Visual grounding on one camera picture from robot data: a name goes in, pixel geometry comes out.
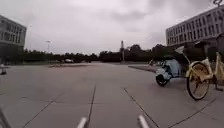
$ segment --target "building facade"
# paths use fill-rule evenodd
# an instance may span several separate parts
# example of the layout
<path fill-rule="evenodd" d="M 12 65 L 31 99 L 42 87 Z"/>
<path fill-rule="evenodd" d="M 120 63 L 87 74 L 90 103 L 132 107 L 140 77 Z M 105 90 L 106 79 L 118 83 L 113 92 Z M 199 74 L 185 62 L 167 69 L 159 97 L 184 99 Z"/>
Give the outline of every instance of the building facade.
<path fill-rule="evenodd" d="M 25 45 L 26 27 L 0 15 L 0 61 L 12 58 Z"/>
<path fill-rule="evenodd" d="M 224 32 L 223 21 L 224 5 L 190 18 L 166 30 L 167 46 L 214 39 Z"/>

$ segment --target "paved ground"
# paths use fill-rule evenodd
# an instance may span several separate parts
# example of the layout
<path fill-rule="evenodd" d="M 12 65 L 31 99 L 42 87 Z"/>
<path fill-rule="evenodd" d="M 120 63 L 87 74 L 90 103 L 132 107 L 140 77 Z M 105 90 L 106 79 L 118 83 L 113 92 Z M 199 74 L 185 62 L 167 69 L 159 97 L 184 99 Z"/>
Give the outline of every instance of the paved ground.
<path fill-rule="evenodd" d="M 202 101 L 185 81 L 159 87 L 154 74 L 125 65 L 79 68 L 12 67 L 0 78 L 0 105 L 13 128 L 138 128 L 143 114 L 154 128 L 223 128 L 224 94 L 211 88 Z"/>

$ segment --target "yellow bicycle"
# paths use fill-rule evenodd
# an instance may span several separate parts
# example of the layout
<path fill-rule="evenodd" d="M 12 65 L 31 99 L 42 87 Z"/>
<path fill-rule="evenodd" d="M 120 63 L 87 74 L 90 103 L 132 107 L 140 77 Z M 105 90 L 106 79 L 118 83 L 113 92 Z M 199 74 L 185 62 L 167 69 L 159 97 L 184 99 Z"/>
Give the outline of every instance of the yellow bicycle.
<path fill-rule="evenodd" d="M 199 42 L 198 44 L 202 44 L 204 50 L 207 51 L 206 48 L 208 47 L 206 43 Z M 221 61 L 221 56 L 218 52 L 216 56 L 216 67 L 214 71 L 212 71 L 208 57 L 203 61 L 190 63 L 186 73 L 187 90 L 194 100 L 201 100 L 206 96 L 211 82 L 215 84 L 216 90 L 222 91 L 221 88 L 218 88 L 217 81 L 224 80 L 224 63 Z"/>

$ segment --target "cloud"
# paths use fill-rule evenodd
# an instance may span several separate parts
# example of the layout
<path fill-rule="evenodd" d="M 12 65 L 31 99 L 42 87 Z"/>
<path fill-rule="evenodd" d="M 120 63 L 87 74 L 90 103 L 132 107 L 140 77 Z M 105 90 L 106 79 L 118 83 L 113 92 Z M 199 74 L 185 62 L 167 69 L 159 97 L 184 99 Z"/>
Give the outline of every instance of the cloud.
<path fill-rule="evenodd" d="M 120 41 L 165 44 L 165 29 L 214 7 L 210 0 L 0 0 L 0 12 L 28 27 L 26 48 L 99 53 Z"/>
<path fill-rule="evenodd" d="M 120 13 L 120 12 L 111 13 L 111 18 L 119 22 L 138 21 L 144 19 L 144 17 L 145 13 L 137 10 L 128 13 Z"/>

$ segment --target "bicycle frame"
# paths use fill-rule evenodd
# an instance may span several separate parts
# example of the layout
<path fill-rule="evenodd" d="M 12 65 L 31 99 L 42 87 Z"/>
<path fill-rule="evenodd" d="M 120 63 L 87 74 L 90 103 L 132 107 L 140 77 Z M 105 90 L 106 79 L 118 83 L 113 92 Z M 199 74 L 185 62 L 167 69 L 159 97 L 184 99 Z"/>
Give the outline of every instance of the bicycle frame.
<path fill-rule="evenodd" d="M 186 77 L 190 77 L 190 78 L 191 78 L 192 76 L 190 76 L 190 74 L 191 74 L 191 72 L 193 72 L 193 73 L 196 75 L 196 77 L 199 77 L 199 78 L 200 78 L 200 81 L 201 81 L 201 82 L 203 82 L 203 81 L 205 81 L 205 80 L 213 79 L 214 76 L 215 76 L 216 79 L 218 79 L 218 80 L 224 80 L 224 69 L 223 69 L 224 64 L 223 64 L 222 61 L 221 61 L 221 56 L 219 55 L 219 53 L 217 52 L 216 54 L 217 54 L 217 57 L 216 57 L 216 68 L 215 68 L 215 72 L 214 72 L 214 73 L 213 73 L 213 71 L 212 71 L 212 68 L 211 68 L 209 59 L 208 59 L 208 57 L 207 57 L 207 58 L 206 58 L 205 60 L 203 60 L 203 61 L 195 61 L 195 62 L 191 63 L 191 64 L 189 65 L 189 70 L 188 70 L 187 73 L 186 73 Z M 202 74 L 200 74 L 199 72 L 197 72 L 196 70 L 194 70 L 194 69 L 192 68 L 192 66 L 193 66 L 195 63 L 202 63 L 202 64 L 204 64 L 204 65 L 206 66 L 206 68 L 207 68 L 209 74 L 208 74 L 208 75 L 202 75 Z"/>

